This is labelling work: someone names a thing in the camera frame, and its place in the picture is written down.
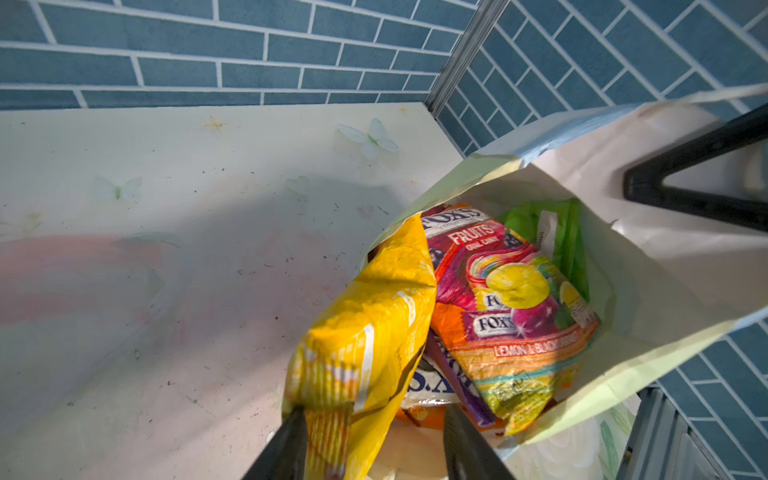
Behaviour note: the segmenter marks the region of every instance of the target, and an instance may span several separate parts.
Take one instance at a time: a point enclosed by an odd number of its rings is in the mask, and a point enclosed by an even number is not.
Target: plastic wrapper
[[[366,476],[422,357],[434,305],[417,215],[380,245],[291,358],[283,417],[304,407],[305,479]]]
[[[506,434],[570,384],[600,320],[551,261],[480,210],[422,216],[438,280],[432,328]]]

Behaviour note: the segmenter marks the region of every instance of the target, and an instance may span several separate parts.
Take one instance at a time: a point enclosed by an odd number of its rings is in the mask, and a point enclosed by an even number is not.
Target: candy bag
[[[414,216],[381,244],[291,358],[283,417],[304,407],[305,479],[366,476],[422,357],[434,305],[435,274]]]
[[[589,301],[587,257],[581,239],[581,202],[534,200],[504,215],[504,225],[533,243]]]
[[[533,245],[480,210],[422,216],[438,280],[432,329],[506,421],[528,427],[568,386],[600,320]]]

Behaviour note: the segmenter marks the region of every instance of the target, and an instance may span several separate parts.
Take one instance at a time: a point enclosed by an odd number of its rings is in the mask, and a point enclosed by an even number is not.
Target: white grout
[[[689,13],[691,13],[696,6],[699,5],[699,0],[693,0],[690,5],[688,5],[680,14],[666,27],[664,27],[664,31],[666,33],[669,33],[672,31],[673,28],[677,27],[677,24],[683,21]]]
[[[561,3],[567,3],[568,0],[560,0]],[[648,15],[645,14],[645,12],[642,11],[642,9],[638,8],[631,0],[619,0],[619,2],[623,3],[629,9],[632,11],[634,16],[637,17],[640,22],[648,27],[667,47],[669,47],[673,52],[675,52],[680,58],[682,58],[685,62],[687,62],[690,66],[696,69],[696,73],[701,75],[701,77],[709,83],[712,88],[719,89],[723,88],[723,84],[721,84],[706,68],[704,68],[699,61],[693,57],[690,53],[688,53],[688,50],[681,47],[680,44],[678,44],[675,40],[672,39],[672,37],[669,36],[668,33],[666,33],[664,30],[661,29],[656,23],[648,17]],[[610,45],[613,51],[611,53],[614,54],[616,58],[618,58],[622,63],[626,61],[626,58],[624,58],[623,55],[618,53],[616,49],[608,42],[605,42],[605,45]],[[640,72],[637,71],[634,66],[630,68],[630,71],[634,74],[635,77],[637,77],[637,80],[643,84],[643,86],[654,96],[657,94],[660,95],[660,92],[650,84],[650,82],[642,75],[640,75]],[[747,113],[750,108],[747,107],[744,102],[741,100],[732,100],[730,103],[736,108],[737,111],[739,111],[742,114]]]
[[[755,15],[755,18],[752,20],[749,20],[744,26],[744,31],[749,31],[753,26],[757,25],[760,20],[766,17],[768,15],[768,7],[765,7],[762,12]]]
[[[413,5],[413,11],[411,12],[410,19],[413,20],[413,17],[416,16],[416,10],[419,10],[419,4],[422,2],[422,0],[416,0],[416,3]]]
[[[53,35],[53,30],[51,30],[51,26],[48,24],[48,20],[45,19],[45,15],[43,15],[43,11],[40,8],[40,4],[37,0],[28,0],[29,8],[32,10],[32,14],[35,16],[35,20],[38,21],[38,25],[40,25],[40,29],[43,31],[43,35],[45,35],[45,40],[48,43],[55,44],[56,37]]]
[[[535,20],[532,18],[531,19],[531,24],[533,25],[534,23],[535,23]],[[528,67],[536,74],[537,77],[539,77],[541,82],[549,89],[549,91],[555,96],[555,98],[557,98],[560,101],[560,103],[562,103],[565,106],[565,109],[569,110],[569,111],[573,110],[573,107],[571,106],[571,104],[569,104],[565,100],[565,98],[563,98],[563,96],[560,95],[559,91],[555,90],[552,87],[552,83],[550,83],[550,81],[544,76],[544,74],[541,73],[541,71],[538,69],[538,67],[536,67],[536,65],[534,65],[533,61],[531,61],[531,59],[528,58],[528,56],[525,54],[525,52],[522,51],[522,48],[518,47],[518,45],[516,43],[514,43],[507,36],[505,31],[503,31],[500,28],[498,28],[498,33],[501,34],[501,36],[504,37],[504,39],[507,42],[509,42],[509,44],[512,46],[512,48],[518,53],[518,55],[520,55],[520,57],[525,61],[525,63],[528,64]]]
[[[221,62],[220,61],[216,62],[216,86],[218,88],[222,88],[223,87],[223,79],[221,77]]]
[[[298,93],[295,88],[242,88],[242,87],[159,87],[138,85],[72,85],[72,84],[17,84],[0,83],[0,90],[82,90],[82,91],[184,91],[187,93],[210,93],[213,91],[225,91],[231,93],[260,93],[268,91],[270,93]],[[303,88],[302,93],[327,93],[328,88]],[[399,90],[388,90],[387,92],[398,92]],[[333,93],[379,93],[381,90],[336,90]],[[428,90],[409,91],[413,94],[428,94]]]
[[[515,6],[517,6],[517,7],[520,9],[520,11],[521,11],[521,12],[523,12],[523,14],[524,14],[524,15],[528,15],[528,16],[530,16],[530,14],[528,13],[528,10],[525,10],[525,8],[524,8],[524,7],[523,7],[523,6],[520,4],[520,2],[518,2],[517,0],[515,0]],[[584,16],[583,16],[583,15],[581,15],[581,13],[578,13],[578,12],[576,12],[576,9],[575,9],[575,8],[573,8],[573,6],[572,6],[572,5],[570,5],[570,4],[568,4],[568,5],[564,5],[564,6],[565,6],[566,8],[568,8],[568,6],[571,6],[571,7],[568,9],[569,13],[571,13],[571,14],[572,14],[572,15],[573,15],[573,16],[576,18],[576,20],[577,20],[577,21],[579,21],[581,24],[584,24],[584,22],[585,22],[585,19],[584,19]],[[584,71],[584,69],[583,69],[583,68],[581,68],[581,66],[579,66],[579,64],[577,64],[577,63],[574,61],[574,59],[573,59],[573,58],[571,58],[571,56],[568,54],[568,52],[566,52],[566,51],[565,51],[565,49],[564,49],[564,48],[562,48],[562,46],[561,46],[559,43],[557,43],[557,42],[556,42],[554,39],[552,39],[552,37],[550,37],[550,36],[549,36],[549,34],[547,33],[547,31],[544,29],[544,27],[542,27],[542,26],[541,26],[541,24],[540,24],[539,22],[537,22],[537,21],[536,21],[534,18],[531,18],[531,25],[533,25],[533,26],[534,26],[534,27],[535,27],[535,28],[536,28],[536,29],[539,31],[539,33],[540,33],[540,34],[541,34],[541,35],[542,35],[544,38],[546,38],[546,39],[547,39],[547,41],[549,42],[549,44],[550,44],[550,45],[552,45],[552,47],[553,47],[555,50],[557,50],[557,51],[558,51],[558,53],[559,53],[559,54],[560,54],[560,55],[561,55],[561,56],[562,56],[562,57],[565,59],[565,61],[567,61],[569,64],[571,64],[571,67],[573,67],[573,68],[574,68],[574,69],[575,69],[575,70],[578,72],[578,74],[579,74],[579,75],[581,75],[581,78],[583,78],[583,79],[584,79],[584,81],[585,81],[585,82],[587,82],[587,85],[589,85],[589,86],[592,88],[592,90],[594,90],[594,92],[595,92],[596,94],[598,94],[598,97],[600,97],[600,98],[601,98],[601,99],[602,99],[602,100],[605,102],[605,104],[607,104],[607,105],[611,105],[611,106],[612,106],[612,105],[616,105],[616,104],[614,103],[614,101],[613,101],[613,100],[611,100],[611,98],[610,98],[610,97],[608,97],[608,96],[605,94],[605,92],[603,92],[603,91],[600,89],[600,87],[598,87],[598,84],[597,84],[597,83],[595,83],[595,81],[594,81],[594,80],[592,80],[592,77],[590,77],[589,75],[587,75],[587,72],[586,72],[586,71]],[[598,32],[597,32],[597,30],[596,30],[594,27],[592,27],[592,29],[590,30],[590,33],[591,33],[592,35],[595,35],[595,33],[598,33]]]
[[[554,31],[552,34],[552,38],[557,38],[561,31],[563,31],[563,28],[568,24],[568,21],[571,20],[574,17],[574,14],[569,13],[567,17],[565,17],[565,20],[560,24],[557,30]]]
[[[510,87],[510,88],[511,88],[513,91],[515,91],[515,93],[517,94],[517,96],[518,96],[518,97],[520,97],[520,99],[521,99],[521,100],[523,100],[523,103],[525,104],[525,106],[526,106],[526,107],[528,107],[528,109],[529,109],[530,111],[534,112],[534,114],[536,115],[536,117],[538,117],[538,118],[541,118],[541,115],[540,115],[540,114],[539,114],[539,113],[536,111],[536,109],[533,107],[533,104],[532,104],[530,101],[528,101],[528,99],[525,97],[525,95],[523,95],[523,94],[522,94],[522,92],[521,92],[521,91],[518,89],[517,85],[515,85],[515,83],[514,83],[512,80],[510,80],[510,79],[509,79],[509,77],[507,76],[507,74],[506,74],[506,73],[505,73],[503,70],[501,70],[501,69],[500,69],[500,67],[499,67],[499,66],[498,66],[498,64],[496,63],[496,60],[494,60],[494,59],[493,59],[493,58],[492,58],[490,55],[488,55],[488,52],[486,52],[486,51],[485,51],[485,49],[484,49],[483,47],[480,47],[480,51],[481,51],[481,52],[483,52],[483,54],[484,54],[486,57],[488,57],[488,61],[490,61],[490,62],[491,62],[491,65],[493,65],[493,66],[494,66],[494,68],[496,69],[496,71],[498,72],[498,74],[499,74],[499,75],[501,75],[501,76],[502,76],[502,78],[504,78],[504,80],[507,82],[507,84],[509,85],[509,87]],[[506,114],[506,112],[504,111],[504,109],[503,109],[503,108],[502,108],[502,112],[505,114],[505,117],[507,117],[507,120],[510,120],[509,116]]]
[[[699,401],[701,402],[701,404],[702,404],[702,405],[704,405],[704,408],[705,408],[705,409],[707,409],[707,411],[710,413],[710,415],[712,415],[712,416],[713,416],[713,418],[715,419],[715,421],[717,422],[717,424],[718,424],[718,425],[719,425],[719,426],[720,426],[720,427],[723,429],[723,431],[725,432],[725,434],[726,434],[726,435],[728,435],[728,438],[730,439],[730,441],[731,441],[731,442],[733,442],[733,444],[736,446],[736,448],[737,448],[737,449],[739,449],[739,451],[741,452],[741,454],[742,454],[742,455],[744,455],[744,457],[746,458],[746,460],[747,460],[747,461],[748,461],[748,462],[749,462],[749,463],[752,465],[752,468],[754,468],[756,472],[759,472],[759,471],[760,471],[760,469],[759,469],[759,468],[757,468],[757,464],[755,464],[755,461],[754,461],[754,460],[752,460],[752,457],[750,457],[750,456],[749,456],[749,454],[747,454],[747,453],[746,453],[746,450],[744,450],[744,447],[741,445],[741,443],[740,443],[740,442],[739,442],[739,440],[736,438],[736,436],[735,436],[735,435],[734,435],[734,434],[733,434],[733,433],[730,431],[730,429],[729,429],[729,428],[728,428],[728,427],[725,425],[725,423],[723,423],[723,419],[722,419],[722,418],[720,418],[719,416],[717,416],[717,414],[715,413],[715,411],[714,411],[714,410],[712,410],[712,407],[710,406],[710,404],[709,404],[709,403],[706,401],[706,399],[705,399],[705,398],[704,398],[704,397],[701,395],[701,393],[699,393],[699,391],[698,391],[698,390],[696,390],[696,387],[694,387],[694,385],[693,385],[693,384],[690,382],[690,380],[689,380],[689,379],[688,379],[688,377],[685,375],[685,373],[683,373],[683,371],[682,371],[682,370],[680,370],[680,369],[676,369],[676,370],[677,370],[677,372],[680,374],[680,377],[682,377],[683,381],[685,381],[685,383],[687,383],[687,384],[688,384],[688,387],[689,387],[689,388],[690,388],[690,389],[691,389],[691,390],[694,392],[694,395],[695,395],[695,396],[696,396],[696,397],[699,399]],[[671,396],[671,395],[669,395],[669,392],[668,392],[668,391],[667,391],[667,390],[664,388],[664,384],[663,384],[663,383],[661,383],[660,385],[661,385],[661,388],[662,388],[662,390],[664,390],[664,393],[666,393],[666,394],[667,394],[667,398],[668,398],[668,399],[669,399],[669,400],[672,402],[672,405],[674,405],[674,407],[677,409],[677,411],[678,411],[678,412],[680,412],[680,414],[681,414],[681,415],[682,415],[684,418],[686,418],[686,414],[685,414],[685,411],[684,411],[682,408],[680,408],[680,406],[679,406],[679,405],[677,404],[677,402],[675,401],[674,397],[673,397],[673,396]],[[698,429],[698,428],[697,428],[697,427],[696,427],[694,424],[692,424],[692,423],[690,423],[690,422],[688,422],[688,425],[690,425],[690,427],[691,427],[692,429],[696,430],[696,433],[698,434],[698,436],[699,436],[699,439],[700,439],[700,440],[701,440],[701,441],[702,441],[702,442],[703,442],[703,443],[704,443],[704,444],[705,444],[707,447],[709,447],[709,449],[710,449],[710,452],[714,452],[714,449],[712,448],[712,445],[710,445],[710,444],[709,444],[709,442],[707,442],[707,439],[706,439],[706,438],[705,438],[703,435],[701,435],[701,432],[699,432],[699,429]],[[722,459],[721,459],[719,456],[717,456],[717,455],[715,455],[715,458],[716,458],[716,459],[717,459],[717,460],[720,462],[720,466],[723,468],[723,470],[726,470],[726,471],[727,471],[727,470],[728,470],[728,468],[726,468],[726,466],[723,464],[723,460],[722,460]]]
[[[686,80],[688,79],[688,77],[690,77],[692,74],[694,74],[694,72],[695,72],[695,71],[696,71],[696,69],[695,69],[695,68],[691,68],[691,69],[689,69],[687,72],[685,72],[684,74],[682,74],[682,75],[681,75],[681,76],[680,76],[680,77],[679,77],[677,80],[673,81],[672,83],[670,83],[670,84],[669,84],[669,86],[668,86],[668,87],[666,87],[664,90],[662,90],[662,91],[661,91],[661,94],[662,94],[664,97],[666,97],[667,95],[669,95],[669,93],[670,93],[672,90],[674,90],[674,89],[675,89],[675,88],[677,88],[677,87],[678,87],[678,86],[679,86],[681,83],[683,83],[684,81],[686,81]]]
[[[430,28],[429,29],[429,33],[427,34],[427,37],[424,39],[424,43],[422,43],[422,50],[424,50],[424,48],[426,48],[427,42],[429,41],[429,37],[431,37],[431,36],[432,36],[432,29]]]
[[[141,65],[139,65],[139,59],[135,55],[131,56],[131,66],[134,68],[134,74],[136,75],[136,83],[139,87],[144,86],[144,75],[141,73]]]
[[[315,8],[316,7],[317,7],[317,5],[315,5],[315,4],[312,4],[312,6],[310,7],[310,24],[306,28],[306,33],[312,33],[312,25],[313,25],[313,23],[315,23]]]
[[[714,18],[720,21],[725,28],[731,30],[731,32],[741,41],[749,45],[755,53],[757,53],[763,61],[768,61],[768,49],[763,47],[763,44],[758,42],[752,35],[746,33],[741,29],[741,26],[731,19],[728,15],[723,13],[717,6],[712,5],[710,0],[699,0],[699,3],[705,10],[707,10]]]
[[[43,51],[66,51],[68,53],[87,53],[93,55],[120,55],[124,57],[130,57],[135,55],[138,58],[162,58],[164,60],[193,60],[193,61],[222,61],[223,63],[231,63],[237,65],[271,65],[275,67],[295,67],[300,65],[291,63],[288,61],[273,61],[273,60],[249,60],[245,58],[219,58],[219,57],[207,57],[203,55],[186,55],[166,53],[162,51],[133,51],[133,50],[121,50],[118,48],[102,48],[102,47],[80,47],[76,45],[51,45],[45,43],[32,43],[26,41],[0,41],[0,48],[23,48],[25,50],[43,50]],[[403,73],[403,74],[430,74],[434,75],[436,71],[411,71],[411,70],[392,70],[391,68],[362,68],[362,67],[342,67],[335,65],[311,65],[312,68],[326,69],[326,70],[352,70],[352,71],[382,71],[387,73]]]
[[[74,94],[74,97],[78,100],[78,105],[80,105],[80,108],[88,108],[88,102],[85,101],[85,97],[83,97],[82,91],[80,91],[78,88],[75,88],[72,90],[72,93]]]
[[[608,26],[605,27],[605,30],[603,30],[601,34],[603,36],[605,36],[605,35],[608,35],[609,33],[611,33],[611,30],[613,30],[614,27],[616,26],[616,24],[618,22],[620,22],[622,18],[624,18],[624,16],[627,14],[627,12],[629,12],[629,8],[624,7],[624,9],[621,10],[621,12],[619,12],[619,15],[616,15],[616,18],[611,20],[611,23],[609,23]]]
[[[601,90],[607,91],[608,88],[613,87],[614,83],[616,83],[619,78],[623,77],[625,73],[627,73],[627,67],[623,67],[621,70],[619,70],[619,72],[611,80],[609,80]]]
[[[560,88],[560,85],[562,85],[562,84],[563,84],[563,82],[564,82],[564,81],[565,81],[565,80],[566,80],[568,77],[570,77],[570,76],[571,76],[571,74],[573,73],[573,71],[574,71],[574,68],[573,68],[573,67],[570,67],[570,68],[568,69],[568,71],[566,71],[566,72],[565,72],[565,75],[563,75],[562,77],[560,77],[560,80],[558,80],[558,83],[554,84],[554,87],[555,87],[555,88]]]
[[[139,8],[117,7],[115,5],[109,5],[109,4],[97,3],[97,2],[86,2],[84,0],[32,0],[32,1],[37,1],[40,3],[48,4],[48,5],[60,5],[60,6],[66,6],[66,7],[83,8],[86,10],[92,10],[97,12],[119,13],[122,15],[131,15],[131,16],[142,17],[142,18],[154,18],[157,20],[170,20],[172,22],[180,22],[184,24],[206,25],[210,27],[228,28],[231,30],[254,31],[258,33],[274,33],[274,34],[284,35],[287,37],[308,38],[310,40],[324,40],[324,41],[339,42],[339,39],[337,37],[330,37],[328,35],[318,35],[314,33],[302,32],[302,31],[286,31],[286,30],[281,30],[279,28],[259,27],[256,25],[246,25],[242,23],[223,22],[221,20],[214,21],[210,18],[187,17],[185,15],[178,15],[178,14],[167,13],[167,12],[157,12],[154,10],[141,10]],[[334,8],[339,8],[346,11],[353,11],[353,12],[355,11],[354,8],[350,8],[349,6],[340,5],[332,2],[321,2],[320,0],[314,0],[314,3],[317,3],[318,5],[325,5],[326,3],[328,3],[329,6],[333,6]],[[393,17],[398,22],[411,23],[414,25],[425,26],[427,28],[436,28],[439,30],[450,31],[453,33],[462,33],[461,30],[457,30],[456,28],[435,27],[434,25],[429,23],[410,21],[406,18],[394,17],[393,15],[377,14],[377,16],[382,18]],[[344,41],[346,43],[351,43],[353,45],[365,45],[365,46],[374,45],[370,41],[361,41],[361,40],[352,40],[352,39],[345,39]],[[407,50],[407,51],[421,52],[421,49],[413,48],[413,47],[400,47],[400,49]],[[437,51],[434,52],[434,55],[441,55],[446,57],[450,56],[450,54],[446,54],[445,52],[437,52]]]
[[[341,48],[339,48],[339,54],[336,56],[336,67],[338,67],[339,63],[341,62],[342,52],[344,52],[344,43],[341,44]]]

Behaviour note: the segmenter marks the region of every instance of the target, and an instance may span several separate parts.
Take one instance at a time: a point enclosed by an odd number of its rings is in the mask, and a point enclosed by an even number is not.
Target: blue tile wall
[[[469,155],[558,111],[766,81],[768,0],[510,0],[438,122]],[[730,120],[766,101],[707,109]]]
[[[0,109],[424,101],[476,3],[3,0]]]

